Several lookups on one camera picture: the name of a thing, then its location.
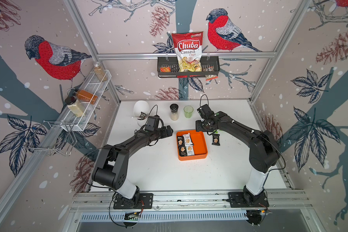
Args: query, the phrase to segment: black lid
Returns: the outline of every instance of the black lid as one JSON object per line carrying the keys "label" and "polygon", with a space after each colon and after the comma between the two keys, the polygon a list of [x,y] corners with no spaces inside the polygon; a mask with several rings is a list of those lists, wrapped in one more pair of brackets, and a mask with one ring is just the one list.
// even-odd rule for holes
{"label": "black lid", "polygon": [[170,110],[171,110],[173,113],[178,112],[178,105],[177,105],[177,104],[171,104],[171,105],[170,105]]}
{"label": "black lid", "polygon": [[65,99],[65,103],[67,105],[71,105],[76,102],[76,98],[74,96],[69,96]]}

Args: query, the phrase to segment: wallpaper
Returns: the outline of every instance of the wallpaper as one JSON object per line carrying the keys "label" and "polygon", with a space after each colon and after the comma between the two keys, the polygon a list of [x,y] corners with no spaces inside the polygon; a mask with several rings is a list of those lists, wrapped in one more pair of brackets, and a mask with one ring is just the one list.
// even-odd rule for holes
{"label": "wallpaper", "polygon": [[256,107],[327,231],[348,231],[348,1],[314,4]]}
{"label": "wallpaper", "polygon": [[[273,51],[298,2],[77,0],[76,4],[99,53],[172,53],[172,33],[200,31],[204,31],[203,52]],[[204,93],[210,99],[227,99],[249,98],[268,59],[219,62],[218,78],[210,82],[197,77],[158,79],[154,60],[105,61],[105,65],[116,73],[112,78],[120,90],[134,92],[123,91],[122,100],[167,99],[165,93],[170,92],[176,99],[196,99]],[[150,86],[141,86],[142,80],[152,78],[156,80]],[[163,96],[156,98],[156,92]]]}
{"label": "wallpaper", "polygon": [[[58,118],[64,99],[92,69],[90,58],[63,1],[0,0],[0,198],[32,158],[34,150],[23,146],[40,144],[50,129],[43,120]],[[102,98],[86,129],[76,133],[71,156],[45,157],[0,231],[58,230],[67,207],[56,202],[67,206],[84,190],[78,167],[88,178],[95,155],[80,158],[102,145],[116,109],[108,91]],[[68,146],[65,135],[57,148]]]}

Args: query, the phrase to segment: green cup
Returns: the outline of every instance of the green cup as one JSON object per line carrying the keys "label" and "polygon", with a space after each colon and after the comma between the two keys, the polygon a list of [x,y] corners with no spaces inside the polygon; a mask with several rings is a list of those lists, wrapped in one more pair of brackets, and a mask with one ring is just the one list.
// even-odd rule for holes
{"label": "green cup", "polygon": [[193,113],[193,108],[192,108],[192,106],[186,105],[186,106],[184,107],[184,116],[185,116],[186,118],[190,118],[190,117],[192,117],[192,113]]}

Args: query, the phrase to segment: black metal basket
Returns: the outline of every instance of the black metal basket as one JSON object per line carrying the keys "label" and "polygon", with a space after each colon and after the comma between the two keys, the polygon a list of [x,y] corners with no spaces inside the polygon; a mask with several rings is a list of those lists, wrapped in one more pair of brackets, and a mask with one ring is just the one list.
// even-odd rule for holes
{"label": "black metal basket", "polygon": [[[200,59],[202,70],[206,70],[208,67],[214,67],[214,71],[202,71],[202,72],[179,72],[178,59],[176,57],[158,57],[157,58],[157,73],[160,78],[176,78],[177,76],[196,76],[205,77],[205,75],[217,75],[220,71],[218,56],[203,56]],[[170,67],[171,72],[160,72],[161,67]]]}

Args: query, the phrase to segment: bird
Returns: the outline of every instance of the bird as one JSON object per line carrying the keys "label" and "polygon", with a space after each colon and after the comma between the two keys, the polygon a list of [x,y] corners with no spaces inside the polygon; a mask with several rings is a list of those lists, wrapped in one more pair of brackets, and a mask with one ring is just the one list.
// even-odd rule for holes
{"label": "bird", "polygon": [[253,47],[251,42],[241,33],[241,29],[232,23],[225,9],[217,8],[210,11],[206,20],[209,21],[207,37],[210,43],[217,48],[216,52],[218,50],[229,50],[231,52],[235,48],[243,47],[261,52]]}
{"label": "bird", "polygon": [[30,36],[24,47],[29,59],[35,58],[50,76],[58,80],[70,80],[71,88],[72,79],[80,72],[82,63],[92,57],[67,46],[52,44],[38,35]]}

